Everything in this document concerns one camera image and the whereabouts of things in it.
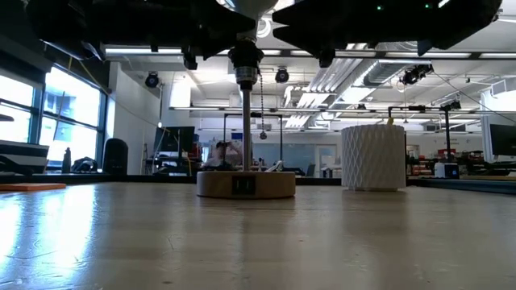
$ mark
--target ceiling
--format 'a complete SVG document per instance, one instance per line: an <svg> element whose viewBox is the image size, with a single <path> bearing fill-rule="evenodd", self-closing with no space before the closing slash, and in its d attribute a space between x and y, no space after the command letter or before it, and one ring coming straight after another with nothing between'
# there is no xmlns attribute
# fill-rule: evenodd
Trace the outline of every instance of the ceiling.
<svg viewBox="0 0 516 290"><path fill-rule="evenodd" d="M501 18L511 19L516 15L516 1L505 0L502 4L503 12ZM516 23L497 21L469 37L465 41L458 43L450 51L456 52L478 52L478 51L498 51L516 52L516 38L508 37L516 32ZM283 43L270 35L259 38L256 42L259 48L267 49L293 49L287 43ZM143 84L149 71L158 71L160 79L165 84L172 84L175 81L189 80L192 87L192 103L195 106L220 106L229 104L230 96L238 95L238 87L232 76L231 62L225 56L212 57L202 61L198 59L198 69L186 71L182 66L180 56L112 56L110 60L120 61L123 70ZM340 65L349 65L348 62L341 62ZM464 91L469 97L475 100L480 99L480 91L488 88L488 84L502 80L503 78L516 77L515 60L433 60L432 65L435 73L429 75L416 85L408 87L405 91L397 84L397 79L402 70L394 75L390 81L386 81L381 89L376 89L368 96L369 101L362 99L368 109L386 109L388 106L411 105L430 105L433 101L442 98L457 89ZM277 84L274 80L277 69L286 67L289 72L289 82ZM266 56L260 63L260 70L263 76L263 93L268 96L276 96L282 99L285 89L291 85L306 87L318 74L318 61L309 57L279 57ZM335 73L326 73L324 77L334 77ZM335 92L337 96L346 87L341 85ZM253 93L260 93L260 81L253 87ZM478 107L475 101L463 96L461 103L465 109Z"/></svg>

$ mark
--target person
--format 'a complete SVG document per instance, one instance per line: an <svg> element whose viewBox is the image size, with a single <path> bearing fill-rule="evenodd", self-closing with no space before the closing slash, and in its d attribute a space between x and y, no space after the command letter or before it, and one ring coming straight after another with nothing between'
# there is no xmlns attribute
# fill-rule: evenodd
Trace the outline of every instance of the person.
<svg viewBox="0 0 516 290"><path fill-rule="evenodd" d="M230 150L236 152L236 154L238 156L238 160L242 160L242 152L240 151L239 148L235 147L235 145L233 145L233 143L218 142L217 145L215 146L215 152L213 154L213 157L209 158L202 166L204 168L206 168L206 167L218 167L218 166L223 165L224 154L226 154L226 151L228 148ZM230 165L236 165L236 164L232 164L230 160L226 160L226 162L229 163Z"/></svg>

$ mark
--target textured white cylinder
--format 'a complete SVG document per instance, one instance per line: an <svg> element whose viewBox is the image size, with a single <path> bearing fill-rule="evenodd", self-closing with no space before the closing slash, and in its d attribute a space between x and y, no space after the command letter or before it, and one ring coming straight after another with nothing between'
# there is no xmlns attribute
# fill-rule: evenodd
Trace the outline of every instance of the textured white cylinder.
<svg viewBox="0 0 516 290"><path fill-rule="evenodd" d="M342 186L396 191L405 187L402 126L363 125L342 130Z"/></svg>

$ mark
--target round wooden base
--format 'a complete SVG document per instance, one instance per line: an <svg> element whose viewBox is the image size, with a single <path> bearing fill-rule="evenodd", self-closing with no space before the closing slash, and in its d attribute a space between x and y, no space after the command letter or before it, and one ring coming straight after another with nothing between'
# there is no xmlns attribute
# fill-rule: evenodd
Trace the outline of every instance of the round wooden base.
<svg viewBox="0 0 516 290"><path fill-rule="evenodd" d="M270 199L293 197L293 172L199 172L197 195L231 199Z"/></svg>

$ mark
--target computer monitor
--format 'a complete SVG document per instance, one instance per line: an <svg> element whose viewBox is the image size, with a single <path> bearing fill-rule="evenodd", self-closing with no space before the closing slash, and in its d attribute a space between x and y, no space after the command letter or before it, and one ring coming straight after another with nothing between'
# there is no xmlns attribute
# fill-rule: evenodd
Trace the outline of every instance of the computer monitor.
<svg viewBox="0 0 516 290"><path fill-rule="evenodd" d="M180 143L182 151L190 152L192 151L192 146L194 145L194 132L194 126L156 128L156 137L154 138L154 152L178 152Z"/></svg>
<svg viewBox="0 0 516 290"><path fill-rule="evenodd" d="M489 125L493 155L516 155L516 126Z"/></svg>

